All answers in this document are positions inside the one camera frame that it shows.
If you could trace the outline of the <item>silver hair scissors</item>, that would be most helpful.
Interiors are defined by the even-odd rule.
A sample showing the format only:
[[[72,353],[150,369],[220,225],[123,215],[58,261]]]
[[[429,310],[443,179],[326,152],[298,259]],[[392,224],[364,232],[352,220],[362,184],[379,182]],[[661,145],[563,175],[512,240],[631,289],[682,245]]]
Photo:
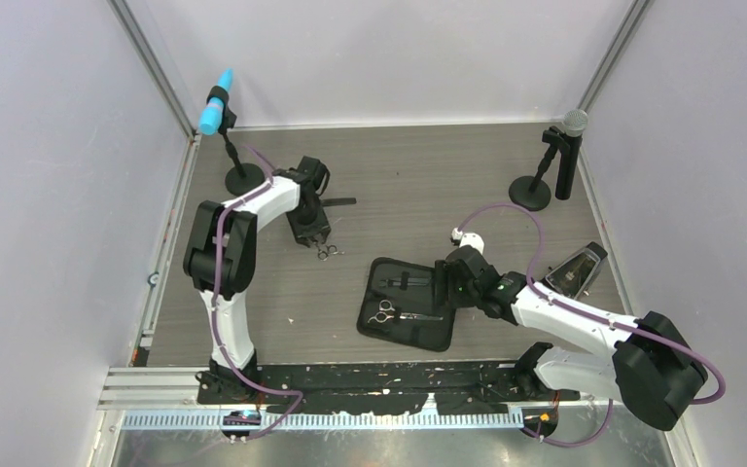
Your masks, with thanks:
[[[431,314],[401,311],[397,309],[390,300],[381,300],[378,303],[376,313],[368,318],[369,323],[375,324],[385,324],[400,320],[438,322],[443,321],[444,318],[442,316]]]

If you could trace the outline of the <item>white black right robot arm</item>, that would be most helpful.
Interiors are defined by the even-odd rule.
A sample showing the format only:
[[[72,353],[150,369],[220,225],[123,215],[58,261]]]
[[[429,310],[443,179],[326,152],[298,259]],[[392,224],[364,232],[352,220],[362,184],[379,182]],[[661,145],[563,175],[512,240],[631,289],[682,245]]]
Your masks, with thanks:
[[[500,274],[472,246],[456,248],[441,266],[452,307],[474,307],[577,346],[572,352],[538,342],[519,358],[516,386],[529,399],[551,390],[583,392],[620,402],[643,423],[669,431],[708,380],[705,364],[660,313],[635,318],[582,304],[521,273]]]

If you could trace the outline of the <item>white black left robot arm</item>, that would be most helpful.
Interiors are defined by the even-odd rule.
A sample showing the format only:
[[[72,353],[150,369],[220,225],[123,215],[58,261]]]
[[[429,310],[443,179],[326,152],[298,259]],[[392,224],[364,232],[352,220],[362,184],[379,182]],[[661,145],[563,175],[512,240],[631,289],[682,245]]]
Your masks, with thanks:
[[[213,350],[209,371],[237,403],[251,401],[260,387],[256,348],[247,323],[247,290],[258,263],[260,231],[287,219],[294,241],[320,259],[332,250],[331,226],[322,195],[331,172],[320,160],[303,157],[294,168],[262,171],[257,187],[238,198],[204,201],[196,211],[183,270],[206,306]]]

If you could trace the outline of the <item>black hair clip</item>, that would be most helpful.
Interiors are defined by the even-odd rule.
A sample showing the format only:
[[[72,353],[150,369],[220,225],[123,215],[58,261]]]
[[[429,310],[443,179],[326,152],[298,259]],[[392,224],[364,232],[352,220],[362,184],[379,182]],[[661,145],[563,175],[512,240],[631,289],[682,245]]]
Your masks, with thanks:
[[[377,282],[379,288],[398,288],[400,290],[407,290],[410,287],[428,287],[432,284],[433,279],[431,277],[419,277],[411,276],[410,274],[402,274],[398,277],[389,277],[380,279]]]

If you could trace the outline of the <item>black zip tool case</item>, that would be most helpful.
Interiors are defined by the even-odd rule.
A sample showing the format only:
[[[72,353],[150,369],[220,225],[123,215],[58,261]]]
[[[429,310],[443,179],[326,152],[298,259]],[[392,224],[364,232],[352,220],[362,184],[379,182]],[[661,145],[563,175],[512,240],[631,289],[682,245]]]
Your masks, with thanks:
[[[356,321],[357,331],[366,337],[389,341],[423,350],[444,352],[449,349],[455,311],[448,306],[434,305],[434,270],[433,266],[423,266],[393,258],[378,257],[371,263],[366,289]],[[402,274],[431,277],[433,282],[428,287],[410,287],[407,290],[398,288],[379,288],[377,282],[383,278],[398,277]],[[443,321],[409,321],[400,320],[385,324],[369,323],[368,318],[374,315],[381,300],[390,300],[401,310],[414,313],[442,316]]]

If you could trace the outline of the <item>silver thinning scissors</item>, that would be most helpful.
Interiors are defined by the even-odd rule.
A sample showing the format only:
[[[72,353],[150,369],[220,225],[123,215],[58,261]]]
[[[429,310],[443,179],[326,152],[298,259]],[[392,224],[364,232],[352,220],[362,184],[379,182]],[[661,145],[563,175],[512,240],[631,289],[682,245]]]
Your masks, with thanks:
[[[341,251],[334,244],[317,243],[315,247],[317,250],[317,259],[322,262],[327,261],[334,256],[345,254],[344,251]]]

